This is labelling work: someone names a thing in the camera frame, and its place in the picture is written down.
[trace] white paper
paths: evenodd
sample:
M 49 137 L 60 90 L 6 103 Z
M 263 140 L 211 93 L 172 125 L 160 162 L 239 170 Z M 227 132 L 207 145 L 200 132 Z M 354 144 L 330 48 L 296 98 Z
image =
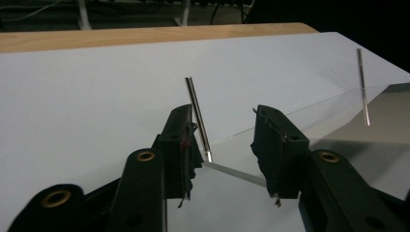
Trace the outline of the white paper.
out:
M 42 189 L 118 178 L 190 103 L 185 77 L 212 146 L 252 128 L 258 104 L 288 113 L 358 88 L 359 47 L 321 33 L 0 54 L 0 230 Z M 362 52 L 366 86 L 410 81 Z

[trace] brass grommet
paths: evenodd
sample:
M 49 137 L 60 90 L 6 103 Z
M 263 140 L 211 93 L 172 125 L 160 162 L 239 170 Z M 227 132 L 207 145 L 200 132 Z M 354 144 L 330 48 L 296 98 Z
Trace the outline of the brass grommet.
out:
M 42 201 L 42 206 L 45 208 L 54 208 L 66 203 L 72 193 L 68 190 L 56 190 L 49 193 Z
M 338 156 L 330 152 L 320 153 L 320 158 L 327 162 L 339 162 Z
M 143 152 L 136 156 L 138 161 L 149 161 L 155 157 L 155 154 L 152 152 Z

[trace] wooden surface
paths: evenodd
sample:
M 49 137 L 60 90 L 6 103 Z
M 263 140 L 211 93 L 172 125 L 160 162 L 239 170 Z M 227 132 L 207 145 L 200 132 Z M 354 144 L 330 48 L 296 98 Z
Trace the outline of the wooden surface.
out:
M 304 33 L 317 33 L 317 31 L 303 23 L 269 23 L 1 33 L 0 52 L 39 51 L 120 44 L 148 44 Z

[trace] metal rod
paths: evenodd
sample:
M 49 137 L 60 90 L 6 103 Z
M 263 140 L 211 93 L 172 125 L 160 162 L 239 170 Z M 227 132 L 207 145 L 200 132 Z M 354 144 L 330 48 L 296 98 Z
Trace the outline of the metal rod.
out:
M 361 87 L 362 87 L 363 114 L 365 116 L 366 125 L 370 126 L 370 119 L 368 117 L 368 108 L 367 108 L 365 73 L 363 71 L 362 50 L 358 48 L 357 51 L 358 51 L 358 61 L 359 61 L 359 73 L 360 73 L 360 80 L 361 80 Z
M 196 122 L 198 123 L 199 134 L 201 135 L 205 156 L 207 157 L 208 162 L 212 162 L 211 148 L 209 146 L 208 136 L 206 135 L 205 126 L 202 121 L 201 110 L 199 109 L 198 99 L 196 98 L 192 78 L 186 77 L 185 80 L 187 81 L 188 91 L 190 92 L 190 101 L 193 105 L 193 111 L 195 113 Z

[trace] dark background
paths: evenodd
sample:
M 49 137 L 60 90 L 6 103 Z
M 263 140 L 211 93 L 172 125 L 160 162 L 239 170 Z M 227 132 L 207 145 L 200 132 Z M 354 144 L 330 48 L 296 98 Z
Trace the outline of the dark background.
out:
M 409 2 L 256 0 L 248 23 L 303 22 L 339 32 L 410 73 Z

